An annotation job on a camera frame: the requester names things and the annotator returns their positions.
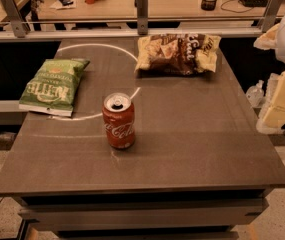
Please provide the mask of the red Coca-Cola can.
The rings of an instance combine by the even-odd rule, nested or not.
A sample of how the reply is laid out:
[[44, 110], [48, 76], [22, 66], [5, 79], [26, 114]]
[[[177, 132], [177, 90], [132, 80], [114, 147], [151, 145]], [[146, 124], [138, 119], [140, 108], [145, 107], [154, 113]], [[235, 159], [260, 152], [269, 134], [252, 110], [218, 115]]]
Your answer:
[[109, 144], [116, 149], [126, 149], [135, 141], [135, 108], [131, 98], [124, 93], [112, 93], [102, 107], [104, 127]]

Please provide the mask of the clear sanitizer bottle left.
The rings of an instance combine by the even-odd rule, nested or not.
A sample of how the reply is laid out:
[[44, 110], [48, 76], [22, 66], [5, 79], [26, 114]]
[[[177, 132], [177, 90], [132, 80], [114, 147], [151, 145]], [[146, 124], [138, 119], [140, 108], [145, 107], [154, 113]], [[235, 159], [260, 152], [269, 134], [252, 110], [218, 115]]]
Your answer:
[[246, 92], [246, 97], [252, 107], [257, 107], [264, 97], [263, 83], [263, 80], [259, 80], [256, 85], [251, 86]]

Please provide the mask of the black mesh cup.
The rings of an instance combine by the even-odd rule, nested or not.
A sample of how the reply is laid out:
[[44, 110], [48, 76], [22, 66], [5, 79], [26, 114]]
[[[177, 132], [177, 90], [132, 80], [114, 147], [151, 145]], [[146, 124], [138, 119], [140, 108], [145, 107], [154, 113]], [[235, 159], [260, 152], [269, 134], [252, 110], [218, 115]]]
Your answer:
[[205, 11], [213, 11], [216, 7], [217, 0], [201, 0], [201, 9]]

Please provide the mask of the brown and cream snack bag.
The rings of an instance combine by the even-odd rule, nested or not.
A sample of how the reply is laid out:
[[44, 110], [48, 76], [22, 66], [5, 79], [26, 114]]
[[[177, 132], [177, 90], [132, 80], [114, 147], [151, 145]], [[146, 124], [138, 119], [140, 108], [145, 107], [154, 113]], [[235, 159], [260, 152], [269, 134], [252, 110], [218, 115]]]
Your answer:
[[221, 37], [207, 34], [161, 34], [138, 39], [139, 70], [189, 76], [215, 72]]

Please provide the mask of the grey table drawer front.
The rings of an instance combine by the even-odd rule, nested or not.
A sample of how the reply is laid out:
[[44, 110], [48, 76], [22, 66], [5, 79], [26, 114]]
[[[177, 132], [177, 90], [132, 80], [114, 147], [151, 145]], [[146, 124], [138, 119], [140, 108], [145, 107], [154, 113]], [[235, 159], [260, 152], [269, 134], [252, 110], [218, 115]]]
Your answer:
[[251, 223], [268, 207], [264, 198], [29, 206], [19, 215], [40, 231], [234, 226]]

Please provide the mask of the green potato chip bag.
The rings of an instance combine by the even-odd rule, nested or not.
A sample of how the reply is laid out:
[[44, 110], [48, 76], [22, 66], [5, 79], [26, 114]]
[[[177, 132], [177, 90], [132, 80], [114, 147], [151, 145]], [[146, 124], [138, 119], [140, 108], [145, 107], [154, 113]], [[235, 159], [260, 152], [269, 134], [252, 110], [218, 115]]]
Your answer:
[[47, 59], [27, 83], [19, 108], [70, 117], [76, 91], [89, 60]]

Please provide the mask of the metal rail behind table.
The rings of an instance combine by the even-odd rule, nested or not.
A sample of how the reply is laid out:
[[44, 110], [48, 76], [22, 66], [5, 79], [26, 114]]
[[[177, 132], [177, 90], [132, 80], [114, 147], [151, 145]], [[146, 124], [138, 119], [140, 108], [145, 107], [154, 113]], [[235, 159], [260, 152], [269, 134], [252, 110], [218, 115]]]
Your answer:
[[[188, 29], [149, 29], [149, 35], [160, 34], [210, 34], [226, 38], [258, 37], [262, 31], [257, 27], [249, 28], [188, 28]], [[93, 29], [70, 31], [32, 31], [24, 37], [16, 37], [12, 31], [0, 32], [0, 42], [58, 41], [81, 38], [139, 37], [136, 29]]]

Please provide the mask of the right metal bracket post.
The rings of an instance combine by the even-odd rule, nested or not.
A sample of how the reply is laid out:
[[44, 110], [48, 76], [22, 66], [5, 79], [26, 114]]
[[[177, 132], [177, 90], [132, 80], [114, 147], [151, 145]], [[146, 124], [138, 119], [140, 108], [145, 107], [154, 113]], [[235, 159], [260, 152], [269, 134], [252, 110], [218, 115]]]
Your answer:
[[258, 21], [258, 28], [262, 33], [266, 32], [274, 25], [282, 2], [283, 0], [268, 0], [264, 14]]

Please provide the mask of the metal bracket post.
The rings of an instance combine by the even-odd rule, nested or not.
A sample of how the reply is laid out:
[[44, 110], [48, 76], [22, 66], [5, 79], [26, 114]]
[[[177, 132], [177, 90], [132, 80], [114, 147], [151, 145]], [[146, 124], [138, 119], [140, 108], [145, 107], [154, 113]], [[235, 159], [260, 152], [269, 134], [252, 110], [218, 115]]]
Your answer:
[[135, 0], [137, 9], [137, 31], [139, 35], [148, 34], [148, 0]]
[[258, 21], [258, 28], [262, 33], [266, 32], [274, 25], [282, 2], [283, 0], [268, 0], [264, 14]]
[[29, 26], [24, 21], [15, 0], [0, 0], [11, 23], [12, 31], [17, 38], [24, 38], [29, 32]]

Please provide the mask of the middle metal bracket post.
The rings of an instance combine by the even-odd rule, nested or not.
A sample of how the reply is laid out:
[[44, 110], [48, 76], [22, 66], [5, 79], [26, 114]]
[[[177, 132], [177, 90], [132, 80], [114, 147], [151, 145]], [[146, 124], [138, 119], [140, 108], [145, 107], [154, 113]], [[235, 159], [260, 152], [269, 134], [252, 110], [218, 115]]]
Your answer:
[[148, 34], [148, 0], [135, 0], [137, 9], [137, 31], [139, 35]]

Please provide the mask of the left metal bracket post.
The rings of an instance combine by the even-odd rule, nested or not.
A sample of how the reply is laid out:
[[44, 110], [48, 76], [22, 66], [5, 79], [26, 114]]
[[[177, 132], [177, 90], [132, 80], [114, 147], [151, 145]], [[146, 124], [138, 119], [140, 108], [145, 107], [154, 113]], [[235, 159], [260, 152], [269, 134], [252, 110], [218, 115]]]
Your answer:
[[15, 0], [0, 0], [11, 23], [12, 31], [17, 38], [24, 38], [29, 32], [29, 26], [24, 21]]

